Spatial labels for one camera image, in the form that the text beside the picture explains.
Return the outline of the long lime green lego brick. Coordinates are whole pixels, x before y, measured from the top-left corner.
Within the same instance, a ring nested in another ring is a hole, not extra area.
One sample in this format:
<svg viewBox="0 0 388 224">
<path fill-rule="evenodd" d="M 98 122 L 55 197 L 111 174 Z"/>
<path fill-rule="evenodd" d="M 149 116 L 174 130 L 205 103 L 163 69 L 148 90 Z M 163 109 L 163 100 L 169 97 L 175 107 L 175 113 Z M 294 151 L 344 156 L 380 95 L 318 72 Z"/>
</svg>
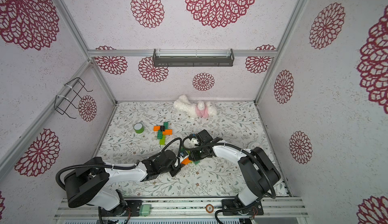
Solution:
<svg viewBox="0 0 388 224">
<path fill-rule="evenodd" d="M 159 140 L 160 145 L 165 145 L 166 136 L 162 136 L 162 138 Z"/>
</svg>

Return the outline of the dark green lego brick front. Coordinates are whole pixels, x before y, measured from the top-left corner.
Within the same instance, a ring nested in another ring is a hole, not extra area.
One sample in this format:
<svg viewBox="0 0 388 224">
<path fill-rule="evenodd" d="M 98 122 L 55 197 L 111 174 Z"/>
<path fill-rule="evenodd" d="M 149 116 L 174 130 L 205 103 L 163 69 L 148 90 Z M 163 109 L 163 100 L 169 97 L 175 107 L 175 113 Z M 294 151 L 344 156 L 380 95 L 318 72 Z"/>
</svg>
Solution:
<svg viewBox="0 0 388 224">
<path fill-rule="evenodd" d="M 159 140 L 163 139 L 163 132 L 160 130 L 157 132 L 157 139 Z"/>
</svg>

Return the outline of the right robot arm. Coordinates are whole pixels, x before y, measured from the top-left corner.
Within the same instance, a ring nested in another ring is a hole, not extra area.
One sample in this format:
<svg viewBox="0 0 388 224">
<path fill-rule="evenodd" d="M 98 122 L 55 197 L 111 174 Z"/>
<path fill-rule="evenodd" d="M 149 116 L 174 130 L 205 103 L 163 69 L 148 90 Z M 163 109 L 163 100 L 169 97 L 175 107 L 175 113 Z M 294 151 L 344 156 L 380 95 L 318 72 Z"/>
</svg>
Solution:
<svg viewBox="0 0 388 224">
<path fill-rule="evenodd" d="M 276 198 L 274 185 L 281 176 L 262 148 L 243 149 L 222 138 L 212 138 L 206 130 L 185 137 L 180 146 L 189 152 L 191 161 L 218 157 L 238 166 L 246 186 L 235 197 L 237 207 L 249 206 L 264 197 Z"/>
</svg>

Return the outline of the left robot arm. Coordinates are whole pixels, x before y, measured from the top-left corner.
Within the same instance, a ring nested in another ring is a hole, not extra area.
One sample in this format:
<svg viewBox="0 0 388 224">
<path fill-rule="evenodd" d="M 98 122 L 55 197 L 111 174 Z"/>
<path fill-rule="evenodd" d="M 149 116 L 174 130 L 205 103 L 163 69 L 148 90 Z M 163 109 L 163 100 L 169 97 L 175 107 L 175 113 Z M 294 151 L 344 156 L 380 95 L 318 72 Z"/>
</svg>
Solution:
<svg viewBox="0 0 388 224">
<path fill-rule="evenodd" d="M 182 139 L 175 138 L 159 153 L 135 164 L 109 164 L 101 157 L 94 157 L 84 164 L 59 170 L 56 173 L 56 182 L 66 191 L 70 208 L 94 205 L 120 215 L 127 208 L 124 197 L 121 191 L 113 191 L 107 186 L 116 182 L 151 181 L 168 172 L 176 174 L 179 155 L 167 149 L 174 142 L 179 142 L 181 148 Z"/>
</svg>

